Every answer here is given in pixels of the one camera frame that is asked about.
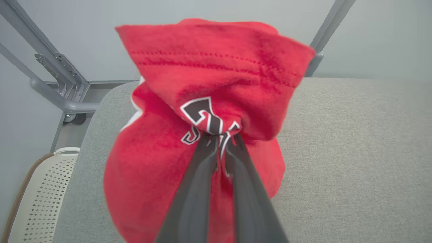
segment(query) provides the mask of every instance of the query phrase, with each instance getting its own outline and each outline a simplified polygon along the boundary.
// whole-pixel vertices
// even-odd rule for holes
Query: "caster wheel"
[[[75,119],[72,122],[77,124],[77,125],[81,125],[82,123],[84,123],[86,121],[86,119],[87,119],[86,114],[77,114],[75,116]]]
[[[75,116],[75,114],[66,114],[66,116],[64,117],[63,125],[73,121],[75,119]]]

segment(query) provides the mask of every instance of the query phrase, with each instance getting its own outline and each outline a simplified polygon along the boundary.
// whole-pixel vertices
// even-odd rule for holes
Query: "gray cushion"
[[[54,243],[123,242],[102,176],[137,83],[108,93],[92,118]],[[432,83],[306,78],[279,142],[274,207],[291,242],[431,242]]]

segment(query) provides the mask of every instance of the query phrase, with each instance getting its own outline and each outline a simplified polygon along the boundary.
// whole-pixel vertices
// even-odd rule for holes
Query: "brown trim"
[[[47,158],[53,157],[53,153],[49,153],[44,155],[42,158],[40,158],[36,163],[32,166],[30,171],[27,173],[27,176],[24,179],[24,182],[21,185],[21,188],[19,189],[18,195],[15,198],[15,201],[13,203],[12,209],[9,213],[9,217],[7,219],[6,227],[3,232],[3,237],[1,238],[1,243],[8,243],[10,232],[12,230],[12,225],[16,217],[16,213],[18,212],[19,204],[21,203],[22,197],[24,196],[25,189],[27,188],[27,185],[30,182],[30,179],[33,176],[33,173],[35,172],[36,168]]]

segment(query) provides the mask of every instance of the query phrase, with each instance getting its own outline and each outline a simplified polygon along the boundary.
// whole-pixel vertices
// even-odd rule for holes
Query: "floor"
[[[100,102],[111,89],[119,85],[121,84],[93,84],[88,90],[84,102]],[[87,114],[86,121],[81,125],[72,122],[63,124],[55,150],[63,147],[81,147],[92,116],[93,114]]]

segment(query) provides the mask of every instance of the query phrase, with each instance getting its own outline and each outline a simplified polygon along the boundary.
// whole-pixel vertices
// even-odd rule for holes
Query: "red cloth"
[[[224,134],[221,147],[241,131],[273,197],[285,170],[275,136],[314,51],[259,22],[187,19],[116,30],[146,80],[132,94],[138,112],[119,133],[104,177],[125,240],[155,239],[198,144],[193,127]],[[211,243],[233,236],[232,184],[220,163],[210,193]]]

